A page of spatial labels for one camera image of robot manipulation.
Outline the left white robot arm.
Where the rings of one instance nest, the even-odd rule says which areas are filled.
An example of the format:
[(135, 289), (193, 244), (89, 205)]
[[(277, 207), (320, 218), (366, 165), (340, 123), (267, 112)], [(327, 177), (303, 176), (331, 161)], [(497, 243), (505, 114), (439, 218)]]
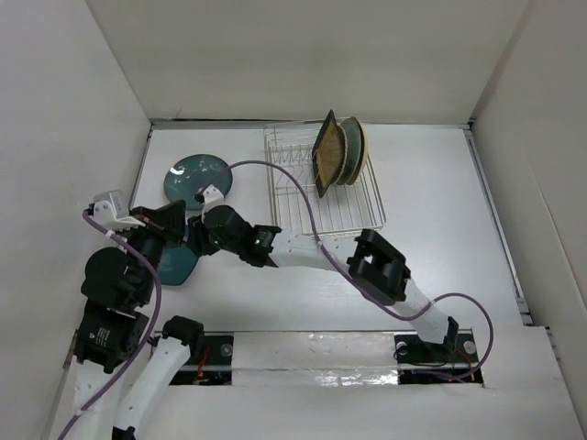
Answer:
[(186, 363), (206, 360), (201, 323), (175, 315), (153, 337), (161, 310), (163, 251), (185, 235), (185, 203), (119, 209), (91, 203), (83, 220), (112, 247), (86, 262), (86, 298), (73, 348), (74, 411), (61, 439), (138, 439), (165, 389)]

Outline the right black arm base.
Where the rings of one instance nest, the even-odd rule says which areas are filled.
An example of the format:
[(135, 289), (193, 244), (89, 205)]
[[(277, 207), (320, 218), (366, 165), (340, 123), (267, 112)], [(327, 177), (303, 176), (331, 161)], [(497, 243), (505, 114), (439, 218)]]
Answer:
[(434, 352), (416, 334), (402, 333), (393, 337), (399, 383), (401, 385), (483, 384), (479, 353), (471, 332), (459, 332), (456, 348), (446, 354)]

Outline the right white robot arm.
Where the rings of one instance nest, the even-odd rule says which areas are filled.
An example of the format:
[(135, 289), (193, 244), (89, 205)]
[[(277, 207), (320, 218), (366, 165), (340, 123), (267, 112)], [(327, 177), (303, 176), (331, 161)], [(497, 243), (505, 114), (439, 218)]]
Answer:
[(337, 272), (365, 299), (409, 323), (429, 357), (444, 360), (457, 349), (457, 322), (421, 292), (404, 254), (373, 229), (355, 237), (315, 238), (251, 225), (225, 204), (191, 217), (187, 229), (188, 248), (199, 256), (223, 250), (256, 268)]

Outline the light green flower plate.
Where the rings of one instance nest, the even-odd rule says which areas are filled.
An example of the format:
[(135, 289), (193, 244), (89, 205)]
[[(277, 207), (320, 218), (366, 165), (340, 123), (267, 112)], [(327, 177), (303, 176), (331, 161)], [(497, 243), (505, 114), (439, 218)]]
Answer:
[(358, 162), (360, 161), (360, 132), (357, 124), (357, 118), (355, 116), (349, 117), (350, 128), (348, 128), (349, 135), (349, 155), (345, 169), (345, 175), (343, 177), (344, 183), (350, 184), (355, 169), (357, 168)]

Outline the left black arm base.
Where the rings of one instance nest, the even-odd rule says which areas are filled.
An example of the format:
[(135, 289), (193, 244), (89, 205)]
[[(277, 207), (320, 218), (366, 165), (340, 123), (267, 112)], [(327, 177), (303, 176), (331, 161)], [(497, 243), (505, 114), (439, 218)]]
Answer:
[(230, 385), (233, 346), (233, 333), (206, 333), (201, 357), (184, 364), (173, 377), (171, 385)]

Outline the black square amber plate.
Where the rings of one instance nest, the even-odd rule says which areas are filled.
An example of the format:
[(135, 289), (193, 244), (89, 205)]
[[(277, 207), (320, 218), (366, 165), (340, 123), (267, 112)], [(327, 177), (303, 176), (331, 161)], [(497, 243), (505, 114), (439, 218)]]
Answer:
[(342, 157), (337, 125), (334, 111), (330, 110), (320, 127), (312, 149), (314, 183), (320, 199), (326, 195), (327, 189), (335, 184), (334, 180)]

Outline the woven bamboo round plate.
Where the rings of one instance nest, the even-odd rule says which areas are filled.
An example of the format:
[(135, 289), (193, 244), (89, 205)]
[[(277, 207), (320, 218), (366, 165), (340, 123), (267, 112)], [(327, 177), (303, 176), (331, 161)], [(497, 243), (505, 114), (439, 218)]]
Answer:
[(337, 169), (336, 178), (334, 180), (334, 183), (337, 185), (342, 185), (344, 183), (343, 177), (345, 175), (345, 169), (349, 155), (348, 128), (350, 128), (349, 118), (344, 119), (340, 124), (337, 125), (339, 140), (341, 141), (342, 146), (342, 157)]

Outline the dark teal oval plate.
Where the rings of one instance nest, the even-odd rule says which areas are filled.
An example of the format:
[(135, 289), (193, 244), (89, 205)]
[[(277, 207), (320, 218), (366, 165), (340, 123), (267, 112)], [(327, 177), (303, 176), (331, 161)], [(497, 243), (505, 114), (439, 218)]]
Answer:
[(180, 286), (190, 277), (198, 262), (196, 255), (186, 245), (166, 248), (158, 267), (161, 284), (165, 286)]

